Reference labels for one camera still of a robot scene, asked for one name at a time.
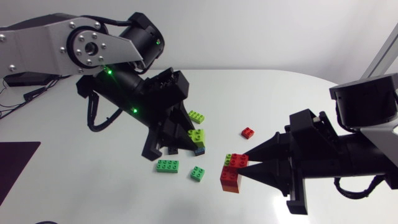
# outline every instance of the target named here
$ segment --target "black mat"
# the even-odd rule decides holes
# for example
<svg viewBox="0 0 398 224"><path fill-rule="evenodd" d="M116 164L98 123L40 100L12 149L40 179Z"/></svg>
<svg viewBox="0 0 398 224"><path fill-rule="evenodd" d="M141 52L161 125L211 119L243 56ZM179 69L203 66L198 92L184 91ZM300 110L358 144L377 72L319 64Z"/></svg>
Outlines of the black mat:
<svg viewBox="0 0 398 224"><path fill-rule="evenodd" d="M0 205L40 142L0 142Z"/></svg>

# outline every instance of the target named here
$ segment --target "red lego brick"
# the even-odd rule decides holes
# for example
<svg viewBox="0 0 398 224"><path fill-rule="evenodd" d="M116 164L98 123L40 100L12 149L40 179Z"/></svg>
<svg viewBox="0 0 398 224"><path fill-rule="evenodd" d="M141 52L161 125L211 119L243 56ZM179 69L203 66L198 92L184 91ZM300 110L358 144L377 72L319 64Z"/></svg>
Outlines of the red lego brick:
<svg viewBox="0 0 398 224"><path fill-rule="evenodd" d="M228 167L231 168L243 168L248 166L249 156L247 155L239 155L239 154L232 154L231 160L228 164Z"/></svg>
<svg viewBox="0 0 398 224"><path fill-rule="evenodd" d="M243 137L245 137L246 139L249 139L251 136L253 136L253 134L254 134L254 131L251 130L250 128L245 128L245 129L242 131L242 135L243 135Z"/></svg>
<svg viewBox="0 0 398 224"><path fill-rule="evenodd" d="M226 166L223 167L220 177L222 186L227 185L231 187L238 187L238 179L240 180L240 178L238 178L238 172L236 169Z"/></svg>
<svg viewBox="0 0 398 224"><path fill-rule="evenodd" d="M223 185L223 190L232 193L239 193L239 187Z"/></svg>

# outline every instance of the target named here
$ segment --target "white table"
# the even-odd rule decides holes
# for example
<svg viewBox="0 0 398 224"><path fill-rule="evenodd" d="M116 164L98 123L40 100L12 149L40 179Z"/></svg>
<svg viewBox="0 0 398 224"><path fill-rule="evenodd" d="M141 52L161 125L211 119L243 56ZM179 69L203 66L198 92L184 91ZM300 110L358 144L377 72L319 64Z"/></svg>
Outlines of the white table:
<svg viewBox="0 0 398 224"><path fill-rule="evenodd" d="M160 71L152 70L151 77ZM141 157L147 128L123 113L100 133L86 125L87 100L76 93L78 76L0 121L0 141L42 144L0 206L0 223L397 223L398 191L383 182L369 198L341 196L333 179L306 180L308 216L291 215L279 190L243 177L241 193L223 192L225 154L244 153L283 132L289 115L310 108L326 111L338 134L335 84L276 70L184 70L190 82L188 111L205 115L206 154L191 151L162 159L180 161L178 174L157 173ZM22 100L32 88L9 88L0 103ZM97 123L116 107L101 97ZM247 140L240 132L250 127ZM190 179L204 168L200 183ZM372 177L342 179L342 187L363 190Z"/></svg>

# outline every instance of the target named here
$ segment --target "lime green lego brick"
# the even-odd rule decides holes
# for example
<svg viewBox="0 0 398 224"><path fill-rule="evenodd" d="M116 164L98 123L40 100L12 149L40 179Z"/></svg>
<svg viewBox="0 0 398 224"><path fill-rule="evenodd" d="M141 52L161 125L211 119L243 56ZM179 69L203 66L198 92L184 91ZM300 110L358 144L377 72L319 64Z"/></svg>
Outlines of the lime green lego brick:
<svg viewBox="0 0 398 224"><path fill-rule="evenodd" d="M197 180L198 182L201 181L203 175L205 175L205 170L197 166L195 166L195 168L193 168L193 171L191 172L191 178Z"/></svg>
<svg viewBox="0 0 398 224"><path fill-rule="evenodd" d="M159 159L157 161L156 170L158 172L177 173L179 164L179 161L166 161Z"/></svg>
<svg viewBox="0 0 398 224"><path fill-rule="evenodd" d="M198 147L205 147L205 130L189 130L188 135Z"/></svg>
<svg viewBox="0 0 398 224"><path fill-rule="evenodd" d="M226 156L225 156L225 161L224 161L224 166L228 166L229 165L229 162L231 162L231 154L227 154Z"/></svg>
<svg viewBox="0 0 398 224"><path fill-rule="evenodd" d="M205 117L204 117L202 114L200 114L200 113L198 113L198 112L195 112L195 111L189 112L188 115L189 115L189 118L190 118L192 121L194 121L194 122L196 122L196 123L198 123L198 124L202 123L202 121L205 120Z"/></svg>

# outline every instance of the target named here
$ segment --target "white wall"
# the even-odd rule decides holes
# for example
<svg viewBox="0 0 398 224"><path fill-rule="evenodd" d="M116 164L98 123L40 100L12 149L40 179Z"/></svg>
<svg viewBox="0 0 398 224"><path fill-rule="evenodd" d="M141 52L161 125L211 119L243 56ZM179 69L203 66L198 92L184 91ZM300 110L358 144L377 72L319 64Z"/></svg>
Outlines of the white wall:
<svg viewBox="0 0 398 224"><path fill-rule="evenodd" d="M2 0L0 26L55 12L125 20L139 11L166 42L153 68L269 68L344 83L368 67L397 8L396 0Z"/></svg>

